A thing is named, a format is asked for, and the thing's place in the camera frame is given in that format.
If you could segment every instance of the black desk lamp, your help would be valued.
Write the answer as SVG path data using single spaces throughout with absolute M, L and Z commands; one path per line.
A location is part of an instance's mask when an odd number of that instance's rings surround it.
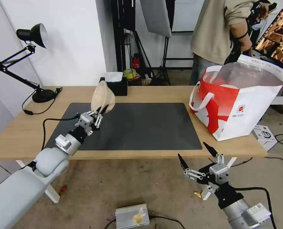
M 7 75 L 15 78 L 18 81 L 21 81 L 22 83 L 28 85 L 29 87 L 32 87 L 35 89 L 35 94 L 32 96 L 32 100 L 36 103 L 43 103 L 48 102 L 54 98 L 56 98 L 56 93 L 52 90 L 48 89 L 42 89 L 39 84 L 36 84 L 34 82 L 31 82 L 29 80 L 23 79 L 22 77 L 19 77 L 18 75 L 14 74 L 13 72 L 10 72 L 8 70 L 9 67 L 16 64 L 17 62 L 20 62 L 21 60 L 25 59 L 26 57 L 34 54 L 36 46 L 33 45 L 31 42 L 35 42 L 39 46 L 43 48 L 47 48 L 48 45 L 48 36 L 46 29 L 42 23 L 36 24 L 34 27 L 32 27 L 30 30 L 25 29 L 18 29 L 17 30 L 17 37 L 20 40 L 25 41 L 27 46 L 22 49 L 21 51 L 13 54 L 12 56 L 8 57 L 7 59 L 0 62 L 0 71 L 6 73 Z M 18 54 L 24 52 L 25 50 L 28 50 L 30 53 L 27 55 L 19 58 L 10 60 L 13 57 L 17 56 Z

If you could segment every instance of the table leg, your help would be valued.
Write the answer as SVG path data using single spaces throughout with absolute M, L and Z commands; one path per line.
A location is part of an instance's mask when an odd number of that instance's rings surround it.
M 21 160 L 17 160 L 16 161 L 21 167 L 25 166 L 25 163 L 22 162 Z M 42 174 L 40 174 L 37 170 L 34 171 L 38 176 L 42 176 Z M 54 203 L 58 203 L 60 196 L 59 194 L 56 192 L 56 190 L 54 190 L 54 188 L 51 185 L 48 185 L 47 189 L 45 190 L 45 194 L 54 202 Z

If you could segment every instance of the black wristband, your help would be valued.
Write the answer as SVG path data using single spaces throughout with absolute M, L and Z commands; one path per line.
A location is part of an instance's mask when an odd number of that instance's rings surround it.
M 246 31 L 246 33 L 245 33 L 243 36 L 238 37 L 238 38 L 237 38 L 237 37 L 235 37 L 235 39 L 236 39 L 236 40 L 240 40 L 240 39 L 244 38 L 244 37 L 247 35 L 247 33 L 248 33 L 248 32 L 249 32 L 249 31 Z

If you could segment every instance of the metal box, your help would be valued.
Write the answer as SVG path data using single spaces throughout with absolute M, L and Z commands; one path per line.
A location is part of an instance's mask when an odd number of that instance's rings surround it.
M 142 208 L 145 213 L 145 216 L 142 219 L 142 223 L 140 226 L 150 224 L 147 204 L 140 204 L 140 205 L 134 205 L 130 207 L 117 208 L 115 212 L 116 228 L 117 229 L 127 229 L 127 228 L 137 227 L 134 221 L 132 220 L 132 217 L 138 214 L 140 208 Z

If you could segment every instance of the shopping bag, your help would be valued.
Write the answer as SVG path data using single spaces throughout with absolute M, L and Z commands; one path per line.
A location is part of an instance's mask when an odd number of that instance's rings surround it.
M 208 67 L 189 100 L 192 112 L 218 140 L 249 135 L 283 85 L 283 69 L 241 55 Z

